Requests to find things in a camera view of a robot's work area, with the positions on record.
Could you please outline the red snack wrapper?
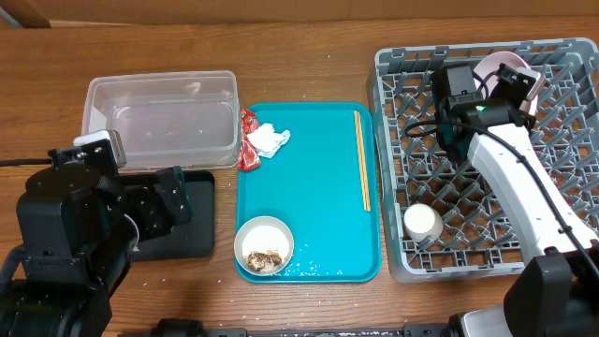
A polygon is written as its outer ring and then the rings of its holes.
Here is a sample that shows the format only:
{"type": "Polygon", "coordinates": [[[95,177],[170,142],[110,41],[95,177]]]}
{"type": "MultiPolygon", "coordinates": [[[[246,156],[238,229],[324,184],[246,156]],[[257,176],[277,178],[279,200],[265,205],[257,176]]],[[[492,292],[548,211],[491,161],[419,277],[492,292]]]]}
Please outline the red snack wrapper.
{"type": "Polygon", "coordinates": [[[256,131],[260,123],[256,114],[250,110],[241,111],[241,148],[238,159],[238,170],[249,172],[261,165],[259,155],[247,136],[256,131]]]}

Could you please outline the white tissue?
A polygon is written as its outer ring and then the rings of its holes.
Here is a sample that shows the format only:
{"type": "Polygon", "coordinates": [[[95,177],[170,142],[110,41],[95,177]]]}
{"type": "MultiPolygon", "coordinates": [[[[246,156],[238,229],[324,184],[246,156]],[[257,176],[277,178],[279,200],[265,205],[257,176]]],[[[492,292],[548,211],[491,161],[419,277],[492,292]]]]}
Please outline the white tissue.
{"type": "Polygon", "coordinates": [[[263,124],[247,136],[258,155],[266,158],[273,158],[290,137],[289,130],[277,133],[272,124],[263,124]]]}

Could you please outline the grey bowl with food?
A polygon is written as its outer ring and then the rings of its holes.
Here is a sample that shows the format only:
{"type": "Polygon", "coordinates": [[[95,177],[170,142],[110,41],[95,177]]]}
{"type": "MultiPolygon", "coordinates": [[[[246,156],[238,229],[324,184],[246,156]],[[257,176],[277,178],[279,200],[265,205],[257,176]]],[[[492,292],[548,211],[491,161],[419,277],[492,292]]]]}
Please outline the grey bowl with food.
{"type": "Polygon", "coordinates": [[[258,216],[237,229],[233,250],[238,272],[261,279],[285,271],[294,255],[295,242],[282,220],[258,216]]]}

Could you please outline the white cup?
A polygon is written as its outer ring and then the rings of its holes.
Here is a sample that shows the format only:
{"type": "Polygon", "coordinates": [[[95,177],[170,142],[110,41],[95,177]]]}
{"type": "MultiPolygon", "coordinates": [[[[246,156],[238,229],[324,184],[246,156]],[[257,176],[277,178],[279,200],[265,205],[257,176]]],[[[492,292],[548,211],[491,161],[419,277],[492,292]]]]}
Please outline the white cup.
{"type": "Polygon", "coordinates": [[[441,236],[444,223],[441,215],[426,204],[413,204],[403,214],[407,235],[416,242],[436,240],[441,236]]]}

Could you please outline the pink bowl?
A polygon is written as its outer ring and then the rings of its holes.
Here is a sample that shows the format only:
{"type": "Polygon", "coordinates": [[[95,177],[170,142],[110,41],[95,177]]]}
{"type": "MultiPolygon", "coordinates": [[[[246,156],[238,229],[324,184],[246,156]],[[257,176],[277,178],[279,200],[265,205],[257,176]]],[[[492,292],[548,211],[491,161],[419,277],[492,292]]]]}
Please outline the pink bowl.
{"type": "Polygon", "coordinates": [[[530,94],[530,98],[526,98],[520,106],[521,110],[535,116],[537,113],[538,95],[540,93],[540,85],[542,84],[543,76],[539,72],[532,70],[532,67],[528,63],[511,51],[497,51],[486,56],[475,66],[474,72],[480,78],[485,79],[488,74],[496,71],[500,64],[506,64],[515,70],[520,67],[525,68],[525,73],[527,75],[533,75],[537,79],[537,83],[534,85],[533,93],[530,94]]]}

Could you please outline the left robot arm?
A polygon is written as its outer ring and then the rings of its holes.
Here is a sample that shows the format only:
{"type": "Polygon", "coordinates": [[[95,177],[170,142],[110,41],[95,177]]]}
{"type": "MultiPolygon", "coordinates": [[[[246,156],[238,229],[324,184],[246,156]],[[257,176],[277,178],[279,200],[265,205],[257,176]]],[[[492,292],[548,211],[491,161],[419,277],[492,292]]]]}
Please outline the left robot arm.
{"type": "Polygon", "coordinates": [[[23,243],[1,268],[4,336],[99,336],[140,242],[193,218],[181,168],[122,187],[85,164],[30,177],[16,207],[23,243]]]}

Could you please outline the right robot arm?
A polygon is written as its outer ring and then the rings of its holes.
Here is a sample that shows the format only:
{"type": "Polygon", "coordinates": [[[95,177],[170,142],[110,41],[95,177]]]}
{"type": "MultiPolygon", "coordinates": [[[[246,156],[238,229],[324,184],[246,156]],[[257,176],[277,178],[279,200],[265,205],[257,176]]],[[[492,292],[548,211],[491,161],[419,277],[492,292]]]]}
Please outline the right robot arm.
{"type": "Polygon", "coordinates": [[[436,138],[454,162],[486,180],[516,232],[525,263],[502,304],[458,315],[462,336],[595,336],[598,236],[563,198],[533,150],[523,108],[543,84],[526,67],[499,64],[497,83],[466,64],[431,75],[436,138]]]}

